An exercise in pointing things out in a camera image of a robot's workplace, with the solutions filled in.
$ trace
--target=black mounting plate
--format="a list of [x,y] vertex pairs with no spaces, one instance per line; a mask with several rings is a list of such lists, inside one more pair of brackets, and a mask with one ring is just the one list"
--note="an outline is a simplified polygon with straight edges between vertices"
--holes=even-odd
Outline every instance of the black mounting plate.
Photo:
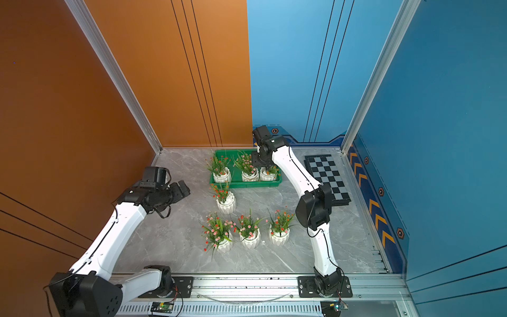
[[[194,284],[193,276],[173,276],[172,279],[178,288],[178,292],[181,293],[181,297],[190,298],[192,293],[192,285]],[[165,297],[158,297],[158,294],[165,293],[163,288],[157,288],[152,291],[146,292],[142,295],[139,295],[138,298],[174,298],[174,291],[171,291]]]
[[[344,277],[343,283],[345,283],[342,287],[342,284],[339,283],[337,287],[337,291],[331,297],[338,297],[338,292],[341,290],[340,296],[342,298],[350,298],[353,296],[352,287],[348,288],[347,285],[350,285],[350,281],[348,277]],[[323,298],[324,296],[319,295],[317,292],[317,285],[315,284],[314,276],[298,276],[298,287],[299,287],[299,297],[302,298]]]

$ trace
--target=orange chevron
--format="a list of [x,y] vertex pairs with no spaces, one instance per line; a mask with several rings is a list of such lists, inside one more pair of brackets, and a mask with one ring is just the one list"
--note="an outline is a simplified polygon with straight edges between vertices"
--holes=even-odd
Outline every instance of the orange chevron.
[[350,165],[352,165],[352,157],[353,156],[357,157],[357,154],[356,153],[350,153]]
[[366,175],[364,175],[364,174],[359,173],[359,187],[361,187],[361,179],[367,180],[368,177],[366,177]]
[[382,221],[383,223],[387,224],[387,222],[384,218],[382,218],[378,214],[375,215],[375,228],[377,228],[377,230],[379,230],[379,220]]
[[363,166],[361,164],[359,164],[359,163],[355,163],[354,164],[354,175],[357,175],[357,168],[358,167],[363,167]]
[[392,243],[396,243],[396,242],[394,242],[394,238],[393,237],[391,237],[387,232],[382,231],[382,245],[384,246],[384,248],[385,248],[385,239],[386,238],[388,238],[389,240],[391,240]]
[[380,208],[379,204],[376,201],[370,199],[370,214],[372,214],[372,206],[377,206]]

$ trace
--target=potted plant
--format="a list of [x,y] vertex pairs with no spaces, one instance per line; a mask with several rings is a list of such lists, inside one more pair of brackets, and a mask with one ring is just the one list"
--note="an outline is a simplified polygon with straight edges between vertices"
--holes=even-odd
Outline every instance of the potted plant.
[[213,153],[213,156],[210,157],[210,161],[208,162],[208,170],[213,173],[213,179],[215,183],[225,183],[230,182],[232,180],[231,172],[227,165],[229,165],[228,157],[224,157],[221,155],[220,158]]
[[277,246],[284,245],[291,233],[290,227],[293,226],[291,225],[291,221],[294,219],[294,214],[289,214],[288,210],[285,209],[283,212],[277,210],[274,220],[271,215],[269,217],[271,218],[271,223],[269,225],[269,236],[271,241]]
[[261,167],[261,181],[275,181],[276,178],[280,175],[278,172],[280,170],[278,169],[278,166],[271,165],[268,168]]
[[208,216],[207,226],[202,226],[204,228],[204,236],[206,237],[205,252],[213,249],[213,251],[225,253],[232,248],[232,235],[229,227],[233,226],[232,223],[232,221],[221,220],[217,217],[216,213],[215,217],[212,215]]
[[219,183],[219,186],[211,184],[215,191],[213,198],[216,198],[216,204],[220,211],[228,215],[236,210],[236,197],[229,190],[229,182]]
[[261,241],[261,230],[259,228],[259,222],[261,222],[261,220],[262,219],[259,218],[253,220],[252,209],[250,208],[249,216],[241,215],[241,217],[238,218],[239,226],[236,226],[236,223],[234,223],[235,232],[237,229],[241,244],[243,244],[245,248],[254,249],[259,244],[259,241]]
[[243,153],[234,165],[241,171],[241,179],[244,182],[255,182],[259,180],[259,171],[252,165],[252,155]]

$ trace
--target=black line stripe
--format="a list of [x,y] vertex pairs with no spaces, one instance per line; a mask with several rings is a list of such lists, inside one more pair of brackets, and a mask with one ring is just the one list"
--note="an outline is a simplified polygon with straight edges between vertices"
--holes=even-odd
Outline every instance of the black line stripe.
[[468,293],[468,294],[463,294],[463,295],[456,295],[456,296],[451,296],[451,297],[446,297],[446,298],[440,298],[440,299],[433,299],[433,300],[428,300],[428,301],[425,301],[425,302],[420,302],[420,303],[415,303],[415,304],[419,305],[419,304],[433,303],[433,302],[438,302],[440,300],[445,300],[445,299],[458,298],[458,297],[463,297],[463,296],[468,296],[468,295],[476,295],[476,294],[482,294],[482,293],[500,291],[500,290],[505,290],[505,289],[507,289],[507,286],[499,287],[497,289],[492,289],[492,290],[486,290],[486,291]]
[[211,138],[209,137],[208,126],[206,125],[206,120],[204,119],[204,112],[202,111],[201,100],[199,99],[199,94],[197,93],[197,86],[195,85],[194,74],[192,74],[192,69],[190,68],[189,56],[187,54],[187,49],[185,48],[185,43],[183,42],[182,30],[179,28],[178,17],[176,16],[176,10],[174,9],[174,3],[172,2],[172,0],[171,0],[171,5],[172,5],[172,10],[174,12],[174,17],[176,19],[176,24],[178,25],[179,36],[182,39],[183,50],[185,51],[185,56],[187,57],[187,63],[189,65],[189,70],[190,70],[190,76],[192,76],[192,82],[194,83],[194,89],[195,89],[195,94],[197,95],[197,101],[199,102],[199,108],[201,108],[202,121],[204,121],[204,127],[206,128],[206,134],[208,135],[209,146],[212,146],[211,145]]
[[329,14],[328,29],[325,31],[324,45],[322,46],[322,54],[320,55],[320,62],[318,64],[317,78],[315,79],[315,86],[313,87],[312,102],[310,103],[310,111],[308,111],[308,119],[306,119],[305,134],[303,136],[303,142],[306,138],[306,131],[308,130],[308,123],[310,123],[310,114],[312,113],[313,98],[315,97],[315,90],[317,89],[318,74],[320,72],[320,65],[322,64],[322,57],[324,56],[325,43],[328,40],[329,25],[331,24],[331,17],[333,16],[333,8],[335,7],[335,0],[333,0],[333,6],[331,7],[331,14]]
[[340,18],[338,19],[338,25],[336,26],[335,38],[333,39],[333,45],[331,46],[331,53],[329,54],[328,66],[325,68],[324,81],[322,82],[322,87],[320,89],[320,96],[318,98],[317,109],[315,110],[315,117],[313,118],[312,129],[310,131],[310,137],[308,138],[308,142],[310,142],[312,139],[313,127],[315,126],[315,119],[317,119],[318,107],[320,104],[320,99],[322,98],[322,92],[324,91],[325,79],[328,76],[329,64],[331,63],[331,57],[333,56],[333,49],[335,47],[336,34],[338,34],[338,27],[340,26],[340,21],[342,20],[342,13],[343,13],[344,6],[345,6],[345,0],[343,0],[342,11],[340,12]]
[[489,250],[489,251],[486,251],[486,252],[482,252],[481,254],[477,254],[477,255],[475,255],[475,256],[473,256],[473,257],[469,257],[469,258],[467,258],[467,259],[464,259],[464,260],[461,260],[461,261],[458,261],[458,262],[455,262],[455,263],[452,263],[452,264],[449,264],[449,265],[443,266],[443,267],[441,267],[441,268],[439,268],[439,269],[436,269],[436,270],[430,271],[430,272],[428,272],[428,273],[421,274],[421,275],[418,275],[418,276],[416,276],[416,277],[410,278],[410,279],[408,279],[407,281],[413,280],[413,279],[418,278],[418,277],[421,277],[421,276],[425,276],[425,275],[430,274],[430,273],[434,273],[434,272],[436,272],[436,271],[440,271],[440,270],[442,270],[442,269],[445,269],[445,268],[448,268],[448,267],[450,267],[450,266],[453,266],[453,265],[456,265],[456,264],[459,264],[459,263],[462,263],[462,262],[465,262],[465,261],[471,260],[471,259],[476,258],[476,257],[480,257],[480,256],[485,255],[485,254],[488,254],[488,253],[490,253],[490,252],[493,252],[493,251],[496,251],[496,250],[500,250],[500,249],[502,249],[502,248],[504,248],[504,247],[506,247],[506,246],[507,246],[507,244],[506,244],[506,245],[499,246],[499,247],[497,247],[497,248],[494,248],[494,249]]
[[16,237],[18,237],[18,238],[25,239],[25,240],[27,240],[27,241],[30,241],[30,242],[33,242],[33,243],[35,243],[35,244],[41,245],[41,246],[43,246],[43,247],[45,247],[45,248],[48,248],[48,249],[50,249],[50,250],[56,251],[56,252],[58,252],[58,253],[62,253],[62,254],[64,254],[64,255],[66,255],[66,256],[69,256],[69,257],[71,257],[71,258],[74,258],[74,259],[76,259],[76,260],[79,260],[79,258],[76,258],[75,256],[72,256],[72,255],[67,254],[67,253],[65,253],[65,252],[62,252],[62,251],[59,251],[59,250],[53,249],[53,248],[52,248],[52,247],[50,247],[50,246],[47,246],[47,245],[44,245],[44,244],[41,244],[41,243],[35,242],[35,241],[33,241],[33,240],[30,240],[30,239],[28,239],[28,238],[22,237],[22,236],[20,236],[20,235],[17,235],[17,234],[15,234],[15,233],[10,232],[10,231],[4,230],[4,229],[2,229],[2,228],[0,228],[0,231],[3,231],[3,232],[6,232],[6,233],[9,233],[9,234],[12,234],[12,235],[14,235],[14,236],[16,236]]
[[201,35],[199,34],[199,27],[197,26],[197,18],[195,17],[194,3],[192,2],[192,0],[190,0],[190,3],[192,4],[192,12],[194,13],[195,27],[197,29],[197,37],[199,38],[199,45],[201,46],[202,60],[204,61],[204,70],[206,71],[206,77],[208,78],[208,87],[209,93],[211,95],[211,104],[213,105],[213,110],[215,111],[216,128],[219,131],[220,144],[224,146],[224,143],[222,142],[222,134],[220,133],[219,119],[216,116],[215,101],[213,100],[213,92],[211,90],[211,84],[209,82],[208,68],[206,67],[206,59],[204,58],[204,51],[202,49]]
[[45,218],[47,218],[47,219],[51,220],[52,222],[57,223],[57,224],[59,224],[60,226],[62,226],[62,227],[64,227],[64,228],[67,228],[68,230],[70,230],[70,231],[72,231],[72,232],[74,232],[74,233],[77,233],[77,234],[78,234],[78,235],[80,235],[81,237],[86,238],[86,239],[88,239],[88,240],[90,240],[90,241],[93,241],[92,239],[88,238],[87,236],[84,236],[84,235],[80,234],[79,232],[77,232],[77,231],[75,231],[75,230],[70,229],[70,228],[69,228],[69,227],[67,227],[66,225],[59,223],[58,221],[56,221],[56,220],[54,220],[54,219],[52,219],[52,218],[50,218],[50,217],[46,216],[45,214],[42,214],[42,213],[38,212],[37,210],[35,210],[35,209],[31,208],[31,207],[28,207],[28,206],[27,206],[27,205],[25,205],[24,203],[22,203],[22,202],[20,202],[20,201],[18,201],[18,200],[16,200],[16,199],[14,199],[14,198],[12,198],[12,197],[10,197],[10,196],[7,196],[6,194],[4,194],[4,193],[2,193],[2,192],[0,192],[0,194],[1,194],[1,195],[3,195],[3,196],[5,196],[5,197],[7,197],[8,199],[10,199],[10,200],[12,200],[12,201],[17,202],[17,203],[18,203],[18,204],[20,204],[20,205],[22,205],[22,206],[24,206],[24,207],[26,207],[26,208],[30,209],[31,211],[33,211],[33,212],[35,212],[35,213],[37,213],[37,214],[39,214],[39,215],[41,215],[41,216],[43,216],[43,217],[45,217]]
[[333,70],[333,74],[331,75],[331,81],[329,82],[329,88],[328,88],[328,94],[325,97],[324,106],[322,107],[322,113],[320,114],[320,120],[318,122],[317,132],[315,133],[315,139],[313,140],[314,142],[317,141],[318,130],[320,128],[320,123],[322,122],[322,116],[324,114],[325,104],[328,102],[329,91],[331,90],[331,84],[333,83],[333,78],[335,76],[336,65],[338,65],[338,58],[340,58],[340,52],[342,51],[343,40],[345,39],[345,33],[347,33],[348,22],[350,21],[350,15],[352,14],[352,9],[354,8],[354,2],[355,2],[355,0],[352,1],[352,7],[350,7],[349,17],[347,19],[347,24],[345,25],[345,31],[343,32],[342,44],[340,44],[340,50],[338,50],[338,57],[336,58],[335,69]]
[[488,273],[504,270],[506,268],[507,268],[507,266],[504,266],[504,267],[497,268],[497,269],[494,269],[494,270],[491,270],[491,271],[482,272],[482,273],[479,273],[479,274],[474,274],[474,275],[470,275],[470,276],[467,276],[467,277],[458,278],[458,279],[455,279],[455,280],[452,280],[452,281],[449,281],[449,282],[440,283],[440,284],[437,284],[437,285],[434,285],[434,286],[426,287],[426,288],[423,288],[423,289],[420,289],[420,290],[417,290],[417,291],[411,291],[410,293],[415,293],[415,292],[424,291],[424,290],[427,290],[427,289],[432,289],[432,288],[437,287],[437,286],[442,286],[442,285],[445,285],[445,284],[454,283],[454,282],[457,282],[457,281],[460,281],[460,280],[464,280],[464,279],[467,279],[467,278],[476,277],[476,276],[480,276],[480,275],[484,275],[484,274],[488,274]]
[[39,230],[42,230],[42,231],[44,231],[44,232],[47,232],[47,233],[49,233],[49,234],[51,234],[51,235],[53,235],[53,236],[55,236],[55,237],[57,237],[57,238],[60,238],[60,239],[62,239],[62,240],[64,240],[64,241],[67,241],[68,243],[72,243],[73,245],[78,246],[78,247],[80,247],[80,248],[82,248],[82,249],[86,250],[86,248],[84,248],[84,247],[82,247],[82,246],[80,246],[80,245],[78,245],[78,244],[75,244],[75,243],[74,243],[74,242],[72,242],[72,241],[69,241],[69,240],[67,240],[67,239],[65,239],[65,238],[62,238],[62,237],[61,237],[61,236],[59,236],[59,235],[56,235],[56,234],[54,234],[54,233],[52,233],[52,232],[49,232],[48,230],[45,230],[45,229],[43,229],[43,228],[41,228],[41,227],[38,227],[38,226],[36,226],[36,225],[34,225],[34,224],[31,224],[31,223],[30,223],[30,222],[28,222],[28,221],[24,221],[23,219],[18,218],[18,217],[14,216],[14,215],[11,215],[10,213],[8,213],[8,212],[6,212],[6,211],[4,211],[4,210],[1,210],[1,209],[0,209],[0,212],[2,212],[2,213],[4,213],[4,214],[6,214],[6,215],[8,215],[8,216],[11,216],[12,218],[16,218],[16,219],[17,219],[17,220],[19,220],[19,221],[22,221],[22,222],[24,222],[24,223],[26,223],[26,224],[28,224],[28,225],[31,225],[31,226],[33,226],[33,227],[36,227],[36,228],[37,228],[37,229],[39,229]]
[[201,80],[201,87],[202,87],[202,93],[204,94],[204,101],[206,102],[206,108],[208,109],[209,123],[211,124],[211,130],[213,131],[215,145],[218,145],[218,143],[216,142],[215,129],[213,128],[213,121],[211,120],[211,113],[209,112],[208,98],[206,98],[206,92],[204,91],[204,84],[202,83],[201,70],[199,70],[199,63],[197,62],[197,55],[195,53],[194,41],[192,40],[192,35],[190,34],[189,21],[187,19],[187,13],[185,12],[185,5],[183,4],[183,0],[181,0],[181,1],[182,1],[182,7],[183,7],[183,15],[185,15],[185,22],[187,23],[187,29],[189,31],[190,43],[192,44],[192,50],[194,51],[194,59],[195,59],[195,64],[197,65],[197,73],[199,74],[199,79]]

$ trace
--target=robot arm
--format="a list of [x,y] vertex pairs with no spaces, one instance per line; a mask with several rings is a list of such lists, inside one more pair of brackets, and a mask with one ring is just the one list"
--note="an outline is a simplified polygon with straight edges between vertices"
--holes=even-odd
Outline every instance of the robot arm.
[[111,278],[121,251],[146,215],[156,211],[166,218],[171,204],[190,195],[184,181],[169,185],[170,181],[166,168],[145,168],[143,179],[118,198],[108,222],[70,271],[54,275],[49,289],[61,316],[114,316],[122,303],[140,294],[157,288],[167,293],[172,290],[167,266],[150,266],[128,277]]
[[253,131],[258,149],[252,152],[255,166],[276,164],[296,189],[300,200],[296,207],[298,221],[307,228],[315,258],[315,283],[324,296],[336,292],[343,280],[329,235],[332,192],[329,184],[321,185],[295,157],[288,141],[281,135],[272,136],[266,126]]

